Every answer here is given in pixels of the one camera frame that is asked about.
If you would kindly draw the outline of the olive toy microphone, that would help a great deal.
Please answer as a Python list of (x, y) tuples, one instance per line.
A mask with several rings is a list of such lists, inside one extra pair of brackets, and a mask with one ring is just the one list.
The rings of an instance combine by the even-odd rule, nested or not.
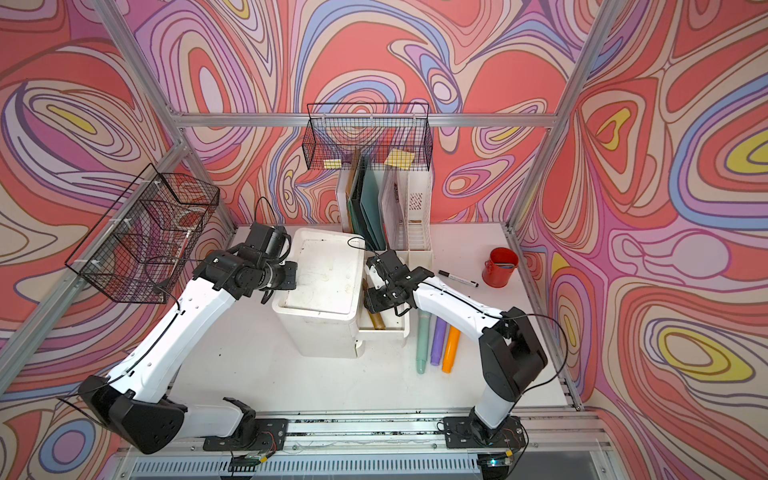
[(362, 279), (362, 295), (363, 295), (363, 300), (365, 301), (364, 306), (365, 306), (365, 308), (366, 308), (366, 310), (368, 312), (368, 315), (369, 315), (369, 318), (370, 318), (371, 323), (373, 325), (373, 328), (375, 330), (385, 330), (386, 329), (386, 324), (383, 321), (383, 318), (382, 318), (381, 314), (380, 313), (372, 313), (368, 309), (368, 305), (366, 303), (366, 301), (368, 299), (368, 283), (367, 283), (366, 278)]

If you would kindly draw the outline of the white drawer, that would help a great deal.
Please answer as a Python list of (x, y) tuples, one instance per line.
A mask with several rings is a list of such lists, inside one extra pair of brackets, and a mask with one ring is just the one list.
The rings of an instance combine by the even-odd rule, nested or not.
[(366, 261), (373, 256), (372, 253), (364, 254), (363, 282), (360, 293), (360, 309), (357, 320), (358, 333), (356, 339), (362, 342), (387, 343), (403, 347), (411, 331), (410, 315), (398, 317), (393, 309), (385, 310), (377, 314), (383, 329), (377, 329), (371, 314), (364, 305), (365, 290), (373, 286), (373, 282), (367, 271)]

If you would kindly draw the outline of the mint green toy microphone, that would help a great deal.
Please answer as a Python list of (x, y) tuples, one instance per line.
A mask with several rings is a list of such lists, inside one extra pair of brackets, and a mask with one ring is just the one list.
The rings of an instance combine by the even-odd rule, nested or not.
[(416, 350), (416, 371), (418, 374), (424, 374), (427, 366), (430, 324), (431, 315), (424, 310), (420, 310), (418, 313)]

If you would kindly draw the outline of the white plastic drawer cabinet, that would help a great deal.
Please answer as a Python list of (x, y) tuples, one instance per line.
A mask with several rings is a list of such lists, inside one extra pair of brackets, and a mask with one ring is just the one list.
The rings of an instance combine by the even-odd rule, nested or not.
[(290, 261), (297, 264), (293, 290), (274, 295), (272, 308), (305, 357), (363, 355), (358, 339), (364, 241), (352, 234), (300, 228)]

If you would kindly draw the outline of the purple toy microphone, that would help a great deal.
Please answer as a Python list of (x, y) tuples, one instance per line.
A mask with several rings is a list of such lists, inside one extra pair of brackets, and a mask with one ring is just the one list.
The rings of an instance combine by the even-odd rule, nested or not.
[(433, 339), (430, 353), (430, 364), (433, 366), (440, 366), (442, 363), (448, 330), (449, 327), (447, 322), (442, 318), (437, 317), (433, 330)]

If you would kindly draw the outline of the orange toy microphone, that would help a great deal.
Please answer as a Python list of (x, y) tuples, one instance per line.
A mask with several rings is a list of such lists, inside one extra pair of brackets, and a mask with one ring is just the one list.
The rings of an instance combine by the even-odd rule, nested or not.
[(446, 374), (450, 374), (453, 370), (460, 338), (461, 338), (461, 332), (456, 327), (451, 326), (449, 329), (448, 338), (445, 344), (445, 350), (444, 350), (443, 361), (441, 366), (442, 371)]

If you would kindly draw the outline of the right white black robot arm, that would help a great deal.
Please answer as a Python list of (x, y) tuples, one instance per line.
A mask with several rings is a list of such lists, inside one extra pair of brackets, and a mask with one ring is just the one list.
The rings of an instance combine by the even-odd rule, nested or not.
[(444, 320), (478, 345), (485, 390), (464, 417), (441, 420), (446, 446), (510, 447), (525, 440), (512, 423), (511, 411), (548, 365), (548, 357), (529, 316), (518, 308), (502, 311), (446, 285), (424, 268), (409, 268), (395, 251), (375, 253), (365, 261), (370, 279), (364, 306), (370, 313), (413, 309)]

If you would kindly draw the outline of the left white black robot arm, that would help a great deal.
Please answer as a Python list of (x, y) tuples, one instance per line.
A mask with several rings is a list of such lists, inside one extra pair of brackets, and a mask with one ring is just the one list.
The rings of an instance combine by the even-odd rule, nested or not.
[(208, 254), (139, 346), (106, 376), (91, 375), (78, 387), (104, 428), (146, 455), (187, 438), (224, 449), (259, 447), (259, 421), (249, 405), (226, 397), (217, 405), (187, 406), (167, 391), (192, 349), (237, 300), (260, 292), (268, 302), (276, 291), (295, 289), (291, 244), (284, 227), (255, 223), (245, 241)]

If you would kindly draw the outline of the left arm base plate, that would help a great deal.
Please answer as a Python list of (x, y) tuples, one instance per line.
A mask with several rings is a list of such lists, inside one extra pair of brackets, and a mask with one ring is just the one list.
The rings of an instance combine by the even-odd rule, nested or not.
[(227, 437), (204, 438), (203, 450), (211, 452), (276, 452), (283, 449), (289, 422), (285, 418), (246, 419)]

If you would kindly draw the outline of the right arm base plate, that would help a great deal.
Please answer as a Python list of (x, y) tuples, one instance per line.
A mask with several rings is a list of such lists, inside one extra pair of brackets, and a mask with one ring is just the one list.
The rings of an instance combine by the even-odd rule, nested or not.
[(507, 416), (495, 428), (487, 427), (475, 417), (449, 416), (438, 422), (448, 449), (503, 448), (517, 451), (527, 445), (527, 436), (517, 416)]

